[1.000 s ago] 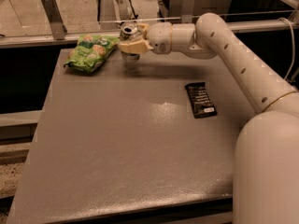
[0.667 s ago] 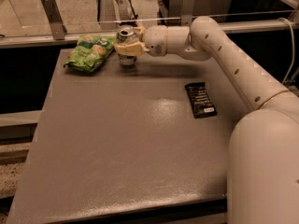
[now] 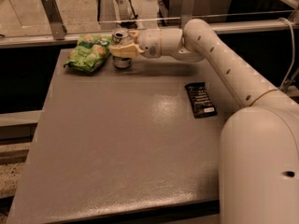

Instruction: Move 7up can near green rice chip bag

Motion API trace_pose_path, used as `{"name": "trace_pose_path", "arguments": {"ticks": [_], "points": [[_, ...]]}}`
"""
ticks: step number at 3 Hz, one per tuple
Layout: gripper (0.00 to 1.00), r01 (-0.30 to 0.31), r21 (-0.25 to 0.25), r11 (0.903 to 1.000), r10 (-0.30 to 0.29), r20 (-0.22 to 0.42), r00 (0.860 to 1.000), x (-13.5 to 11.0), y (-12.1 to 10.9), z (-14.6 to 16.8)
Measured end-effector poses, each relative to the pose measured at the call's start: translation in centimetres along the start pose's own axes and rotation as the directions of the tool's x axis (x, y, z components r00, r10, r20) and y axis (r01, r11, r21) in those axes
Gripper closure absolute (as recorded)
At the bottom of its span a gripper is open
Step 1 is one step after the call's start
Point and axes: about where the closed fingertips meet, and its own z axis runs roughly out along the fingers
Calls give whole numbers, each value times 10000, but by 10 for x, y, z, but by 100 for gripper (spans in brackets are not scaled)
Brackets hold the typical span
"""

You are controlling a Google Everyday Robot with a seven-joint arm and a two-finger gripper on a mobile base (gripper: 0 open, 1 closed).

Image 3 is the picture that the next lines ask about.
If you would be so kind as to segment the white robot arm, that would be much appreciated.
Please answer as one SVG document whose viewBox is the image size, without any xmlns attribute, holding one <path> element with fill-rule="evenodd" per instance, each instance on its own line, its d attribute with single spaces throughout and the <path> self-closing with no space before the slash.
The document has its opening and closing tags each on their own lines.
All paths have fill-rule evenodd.
<svg viewBox="0 0 299 224">
<path fill-rule="evenodd" d="M 239 108 L 222 131 L 221 224 L 299 224 L 299 104 L 230 49 L 203 20 L 112 35 L 120 58 L 207 60 Z"/>
</svg>

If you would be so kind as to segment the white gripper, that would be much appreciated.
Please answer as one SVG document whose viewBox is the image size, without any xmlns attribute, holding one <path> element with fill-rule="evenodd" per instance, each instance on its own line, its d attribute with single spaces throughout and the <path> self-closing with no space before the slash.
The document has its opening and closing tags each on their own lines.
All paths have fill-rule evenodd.
<svg viewBox="0 0 299 224">
<path fill-rule="evenodd" d="M 140 53 L 149 59 L 159 58 L 161 52 L 161 31 L 159 29 L 129 31 L 130 44 L 127 45 L 111 45 L 110 53 L 120 58 L 135 58 Z"/>
</svg>

